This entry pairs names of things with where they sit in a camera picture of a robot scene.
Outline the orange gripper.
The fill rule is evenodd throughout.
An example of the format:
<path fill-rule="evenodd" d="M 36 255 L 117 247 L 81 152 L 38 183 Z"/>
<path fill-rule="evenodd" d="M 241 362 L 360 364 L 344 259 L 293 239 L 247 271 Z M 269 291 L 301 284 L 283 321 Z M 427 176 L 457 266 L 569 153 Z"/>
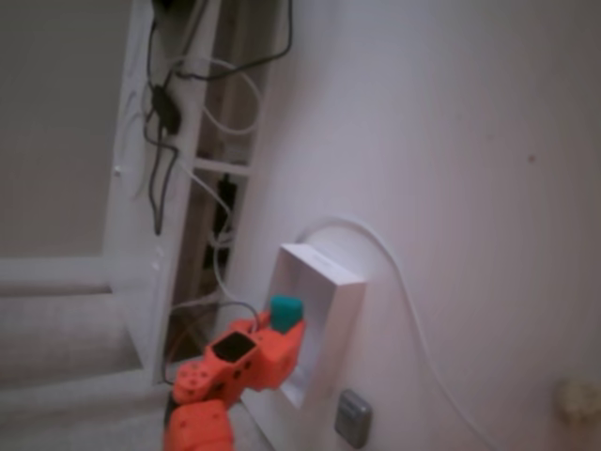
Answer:
<path fill-rule="evenodd" d="M 245 390 L 275 390 L 297 365 L 306 322 L 285 334 L 250 319 L 233 321 L 205 353 L 204 400 L 238 400 Z"/>

